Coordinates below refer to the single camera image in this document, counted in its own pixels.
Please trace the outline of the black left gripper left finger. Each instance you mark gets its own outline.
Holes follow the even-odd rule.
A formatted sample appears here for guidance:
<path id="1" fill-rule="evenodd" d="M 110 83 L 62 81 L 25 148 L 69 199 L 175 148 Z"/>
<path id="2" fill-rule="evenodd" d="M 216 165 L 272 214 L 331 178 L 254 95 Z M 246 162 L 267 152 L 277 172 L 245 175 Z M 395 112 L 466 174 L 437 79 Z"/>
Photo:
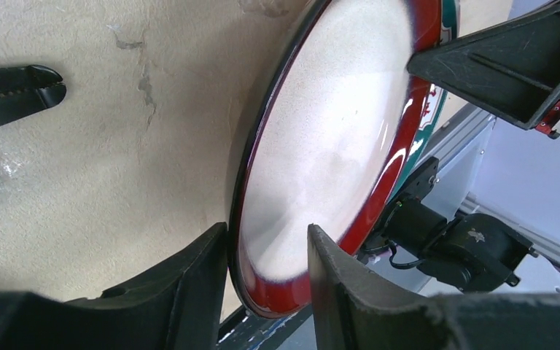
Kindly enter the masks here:
<path id="1" fill-rule="evenodd" d="M 214 349 L 227 274 L 227 226 L 95 299 L 0 292 L 0 349 Z"/>

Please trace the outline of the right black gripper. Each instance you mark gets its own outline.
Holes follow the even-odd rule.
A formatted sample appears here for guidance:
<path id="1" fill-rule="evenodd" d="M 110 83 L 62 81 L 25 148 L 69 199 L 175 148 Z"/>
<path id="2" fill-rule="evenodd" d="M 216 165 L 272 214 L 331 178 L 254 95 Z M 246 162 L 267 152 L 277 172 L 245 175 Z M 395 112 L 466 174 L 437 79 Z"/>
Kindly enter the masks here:
<path id="1" fill-rule="evenodd" d="M 522 130 L 560 137 L 560 1 L 415 54 L 408 72 Z"/>

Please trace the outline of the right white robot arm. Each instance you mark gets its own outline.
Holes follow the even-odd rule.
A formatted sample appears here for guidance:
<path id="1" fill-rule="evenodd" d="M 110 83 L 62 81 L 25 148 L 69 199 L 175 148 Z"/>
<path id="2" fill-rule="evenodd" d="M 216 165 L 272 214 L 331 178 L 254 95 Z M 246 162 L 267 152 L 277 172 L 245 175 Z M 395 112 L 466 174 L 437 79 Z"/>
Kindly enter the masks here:
<path id="1" fill-rule="evenodd" d="M 416 53 L 416 77 L 514 126 L 560 134 L 560 1 Z M 560 294 L 500 294 L 532 243 L 499 219 L 468 214 L 447 222 L 401 192 L 380 232 L 414 266 L 458 288 L 424 297 L 382 278 L 308 227 L 319 349 L 560 349 Z"/>

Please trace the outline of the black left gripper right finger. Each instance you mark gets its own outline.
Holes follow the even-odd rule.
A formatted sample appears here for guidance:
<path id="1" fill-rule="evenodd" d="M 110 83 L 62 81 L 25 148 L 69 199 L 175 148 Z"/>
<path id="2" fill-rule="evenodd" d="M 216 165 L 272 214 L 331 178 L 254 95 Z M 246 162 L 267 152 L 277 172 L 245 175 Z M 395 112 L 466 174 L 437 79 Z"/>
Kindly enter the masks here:
<path id="1" fill-rule="evenodd" d="M 308 226 L 319 349 L 560 349 L 560 293 L 424 297 Z"/>

